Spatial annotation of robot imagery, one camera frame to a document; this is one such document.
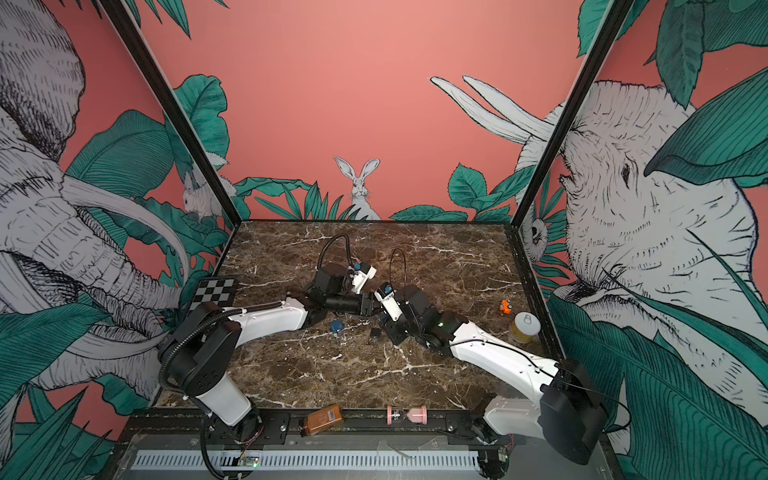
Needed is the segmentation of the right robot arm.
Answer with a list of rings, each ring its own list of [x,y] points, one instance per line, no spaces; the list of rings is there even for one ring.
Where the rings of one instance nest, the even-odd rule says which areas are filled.
[[[607,421],[607,409],[584,365],[529,353],[494,337],[465,316],[440,312],[414,285],[382,284],[374,296],[382,328],[395,345],[408,338],[428,350],[472,364],[511,386],[521,399],[493,398],[480,426],[501,436],[545,440],[567,460],[586,465]]]

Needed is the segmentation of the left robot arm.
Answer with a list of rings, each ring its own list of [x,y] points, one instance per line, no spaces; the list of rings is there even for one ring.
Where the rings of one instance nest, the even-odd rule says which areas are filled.
[[[283,300],[250,307],[198,305],[161,343],[158,380],[192,399],[207,415],[236,427],[255,412],[228,369],[237,348],[273,334],[300,331],[330,313],[369,317],[379,304],[363,290],[377,269],[368,263],[320,267],[304,290]]]

